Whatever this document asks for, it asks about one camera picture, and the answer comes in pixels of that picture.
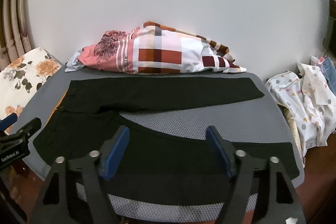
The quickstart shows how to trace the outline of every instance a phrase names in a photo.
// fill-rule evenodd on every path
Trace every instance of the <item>floral fabric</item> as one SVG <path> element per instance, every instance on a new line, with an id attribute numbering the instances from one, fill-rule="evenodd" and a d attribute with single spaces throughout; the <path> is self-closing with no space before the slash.
<path id="1" fill-rule="evenodd" d="M 0 72 L 0 119 L 18 116 L 39 88 L 61 68 L 45 50 L 35 48 Z"/>

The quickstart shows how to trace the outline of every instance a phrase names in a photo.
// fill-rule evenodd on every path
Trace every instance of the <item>gray cloth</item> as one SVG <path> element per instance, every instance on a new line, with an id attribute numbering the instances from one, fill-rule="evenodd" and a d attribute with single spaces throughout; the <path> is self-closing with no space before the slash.
<path id="1" fill-rule="evenodd" d="M 200 72 L 178 75 L 152 75 L 145 77 L 194 76 L 225 78 L 249 77 L 265 96 L 245 102 L 196 109 L 160 113 L 123 112 L 122 116 L 145 127 L 163 133 L 193 139 L 205 139 L 205 129 L 209 125 L 214 125 L 224 139 L 234 142 L 291 142 L 296 164 L 300 171 L 300 175 L 293 179 L 292 183 L 295 187 L 299 186 L 303 182 L 305 175 L 294 138 L 280 109 L 256 75 L 247 72 L 232 75 Z M 98 71 L 88 67 L 79 71 L 65 73 L 64 68 L 61 68 L 29 101 L 19 116 L 18 121 L 13 126 L 12 132 L 16 132 L 34 117 L 39 117 L 42 121 L 42 126 L 44 127 L 53 108 L 66 92 L 71 80 L 97 79 L 104 77 L 131 77 L 131 75 Z M 205 96 L 210 96 L 207 89 L 204 89 L 204 92 Z M 30 138 L 29 150 L 31 151 L 31 154 L 26 157 L 24 161 L 44 180 L 50 170 L 50 166 L 42 160 L 33 146 L 33 140 L 39 133 L 40 131 Z M 84 187 L 82 185 L 77 185 L 77 189 L 79 197 L 85 200 Z M 256 194 L 250 197 L 247 211 L 254 209 L 256 197 Z M 167 206 L 144 203 L 112 195 L 109 195 L 109 198 L 117 214 L 159 222 L 197 222 L 214 220 L 217 218 L 222 206 L 221 203 L 201 206 Z"/>

